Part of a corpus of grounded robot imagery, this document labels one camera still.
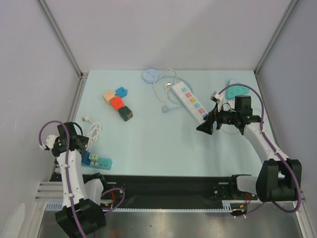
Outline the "red cube adapter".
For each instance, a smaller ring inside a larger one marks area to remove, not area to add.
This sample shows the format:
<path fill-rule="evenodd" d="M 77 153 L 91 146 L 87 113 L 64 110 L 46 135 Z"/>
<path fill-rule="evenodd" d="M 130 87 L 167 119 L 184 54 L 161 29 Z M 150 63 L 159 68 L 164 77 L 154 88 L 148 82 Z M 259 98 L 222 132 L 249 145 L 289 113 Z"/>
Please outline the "red cube adapter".
<path fill-rule="evenodd" d="M 115 97 L 110 101 L 112 107 L 118 111 L 119 109 L 123 108 L 125 106 L 123 100 L 121 97 Z"/>

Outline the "dark green cube adapter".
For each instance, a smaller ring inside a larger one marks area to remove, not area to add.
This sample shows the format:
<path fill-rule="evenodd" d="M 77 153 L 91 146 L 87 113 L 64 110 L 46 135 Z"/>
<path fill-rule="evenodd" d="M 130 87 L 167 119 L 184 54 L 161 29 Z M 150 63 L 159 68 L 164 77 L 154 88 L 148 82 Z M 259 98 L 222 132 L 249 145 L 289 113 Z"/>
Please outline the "dark green cube adapter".
<path fill-rule="evenodd" d="M 133 117 L 132 111 L 127 106 L 123 106 L 122 108 L 120 108 L 118 110 L 118 113 L 124 121 L 128 121 Z"/>

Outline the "teal triangular power strip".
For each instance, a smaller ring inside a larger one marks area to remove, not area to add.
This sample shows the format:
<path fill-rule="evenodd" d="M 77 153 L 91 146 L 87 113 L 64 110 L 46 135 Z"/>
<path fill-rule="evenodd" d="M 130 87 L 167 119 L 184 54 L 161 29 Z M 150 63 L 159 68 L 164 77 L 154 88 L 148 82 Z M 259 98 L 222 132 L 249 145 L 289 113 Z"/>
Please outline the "teal triangular power strip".
<path fill-rule="evenodd" d="M 243 96 L 249 94 L 250 89 L 245 86 L 232 86 L 225 90 L 226 100 L 233 100 L 236 96 Z"/>

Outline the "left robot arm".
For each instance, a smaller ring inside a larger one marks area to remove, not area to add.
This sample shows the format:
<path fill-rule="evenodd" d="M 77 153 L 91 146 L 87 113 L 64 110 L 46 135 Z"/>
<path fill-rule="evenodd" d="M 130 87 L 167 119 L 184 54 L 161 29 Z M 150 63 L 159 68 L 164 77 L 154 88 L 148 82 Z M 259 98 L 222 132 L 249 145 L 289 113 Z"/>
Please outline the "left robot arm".
<path fill-rule="evenodd" d="M 106 225 L 100 206 L 109 186 L 101 174 L 84 181 L 81 171 L 88 138 L 76 132 L 73 122 L 57 126 L 59 136 L 54 140 L 52 154 L 60 167 L 63 187 L 62 209 L 55 219 L 71 238 L 83 238 Z"/>

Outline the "wooden tan plug adapter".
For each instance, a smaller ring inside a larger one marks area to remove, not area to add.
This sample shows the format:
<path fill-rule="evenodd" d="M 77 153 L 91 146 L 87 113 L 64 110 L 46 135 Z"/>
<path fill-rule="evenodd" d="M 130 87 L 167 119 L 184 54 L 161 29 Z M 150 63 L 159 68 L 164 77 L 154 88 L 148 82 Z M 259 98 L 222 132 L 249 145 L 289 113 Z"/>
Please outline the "wooden tan plug adapter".
<path fill-rule="evenodd" d="M 112 91 L 108 91 L 103 94 L 103 98 L 108 105 L 111 105 L 111 101 L 116 97 L 116 94 Z"/>

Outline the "blue square plug adapter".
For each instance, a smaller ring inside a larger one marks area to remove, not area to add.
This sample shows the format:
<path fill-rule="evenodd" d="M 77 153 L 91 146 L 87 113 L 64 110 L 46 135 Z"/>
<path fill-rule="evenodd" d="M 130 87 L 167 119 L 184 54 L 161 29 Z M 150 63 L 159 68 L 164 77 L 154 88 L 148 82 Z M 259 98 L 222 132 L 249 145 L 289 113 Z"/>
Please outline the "blue square plug adapter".
<path fill-rule="evenodd" d="M 128 94 L 128 90 L 125 89 L 124 87 L 119 87 L 118 89 L 116 89 L 115 91 L 115 95 L 120 97 L 120 98 L 123 98 L 123 97 L 126 97 Z"/>

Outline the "dark blue small plug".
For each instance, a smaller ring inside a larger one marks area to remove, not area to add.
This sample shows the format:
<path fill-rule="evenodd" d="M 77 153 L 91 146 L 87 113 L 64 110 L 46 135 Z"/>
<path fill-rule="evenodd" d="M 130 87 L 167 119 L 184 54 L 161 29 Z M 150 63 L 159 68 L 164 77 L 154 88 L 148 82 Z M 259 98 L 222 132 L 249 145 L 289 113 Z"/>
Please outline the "dark blue small plug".
<path fill-rule="evenodd" d="M 90 152 L 85 151 L 81 161 L 82 165 L 89 166 L 91 164 L 91 160 L 89 159 L 89 156 L 90 156 Z"/>

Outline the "white square charger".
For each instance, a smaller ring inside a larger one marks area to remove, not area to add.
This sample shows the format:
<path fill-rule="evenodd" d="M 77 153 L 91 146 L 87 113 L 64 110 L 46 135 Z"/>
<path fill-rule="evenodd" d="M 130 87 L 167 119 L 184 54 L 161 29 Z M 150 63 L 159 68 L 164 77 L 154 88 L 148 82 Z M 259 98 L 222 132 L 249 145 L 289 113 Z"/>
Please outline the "white square charger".
<path fill-rule="evenodd" d="M 231 108 L 234 108 L 235 107 L 235 100 L 229 100 L 228 101 L 228 104 L 230 105 Z"/>

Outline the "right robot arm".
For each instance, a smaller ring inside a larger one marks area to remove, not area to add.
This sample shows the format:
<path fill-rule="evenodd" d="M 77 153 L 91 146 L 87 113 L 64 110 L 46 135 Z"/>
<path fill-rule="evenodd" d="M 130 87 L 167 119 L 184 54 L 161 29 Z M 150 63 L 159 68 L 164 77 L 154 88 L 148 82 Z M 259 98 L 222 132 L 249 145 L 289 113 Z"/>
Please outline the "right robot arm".
<path fill-rule="evenodd" d="M 256 195 L 261 202 L 300 201 L 301 163 L 289 159 L 268 139 L 262 118 L 253 114 L 251 97 L 237 96 L 235 107 L 227 111 L 223 108 L 221 97 L 220 94 L 211 97 L 216 106 L 196 129 L 212 135 L 214 124 L 217 130 L 224 124 L 235 126 L 253 146 L 262 163 L 256 177 L 237 175 L 236 182 L 228 187 L 229 195 L 240 199 L 248 192 Z"/>

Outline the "teal rectangular power strip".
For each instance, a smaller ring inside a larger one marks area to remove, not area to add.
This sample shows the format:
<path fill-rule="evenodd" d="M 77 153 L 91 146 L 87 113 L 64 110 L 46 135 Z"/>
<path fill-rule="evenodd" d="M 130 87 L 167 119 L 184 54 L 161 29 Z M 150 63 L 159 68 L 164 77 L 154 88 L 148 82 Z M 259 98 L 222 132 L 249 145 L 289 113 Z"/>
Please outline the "teal rectangular power strip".
<path fill-rule="evenodd" d="M 93 168 L 93 169 L 100 169 L 100 170 L 107 170 L 110 171 L 112 168 L 112 160 L 109 158 L 99 158 L 98 162 L 92 162 L 89 159 L 86 162 L 90 162 L 90 164 L 82 163 L 82 167 L 86 168 Z"/>

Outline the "light blue round socket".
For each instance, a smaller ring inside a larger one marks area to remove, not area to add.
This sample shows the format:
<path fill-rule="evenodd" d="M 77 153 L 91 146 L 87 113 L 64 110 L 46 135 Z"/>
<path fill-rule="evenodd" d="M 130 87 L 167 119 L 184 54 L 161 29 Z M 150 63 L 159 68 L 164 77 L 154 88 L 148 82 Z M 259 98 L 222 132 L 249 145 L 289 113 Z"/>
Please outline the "light blue round socket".
<path fill-rule="evenodd" d="M 143 80 L 148 84 L 153 84 L 159 77 L 159 72 L 156 69 L 146 69 L 143 72 Z"/>

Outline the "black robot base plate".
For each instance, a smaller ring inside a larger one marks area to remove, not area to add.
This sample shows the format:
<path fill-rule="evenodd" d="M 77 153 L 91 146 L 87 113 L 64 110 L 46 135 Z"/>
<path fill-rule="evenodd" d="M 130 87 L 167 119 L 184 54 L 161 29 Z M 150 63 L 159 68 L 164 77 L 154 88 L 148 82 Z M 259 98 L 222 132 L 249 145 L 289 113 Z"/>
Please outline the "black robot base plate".
<path fill-rule="evenodd" d="M 106 189 L 122 188 L 102 196 L 115 199 L 120 209 L 217 209 L 223 201 L 249 203 L 252 193 L 237 189 L 236 176 L 176 177 L 104 175 Z"/>

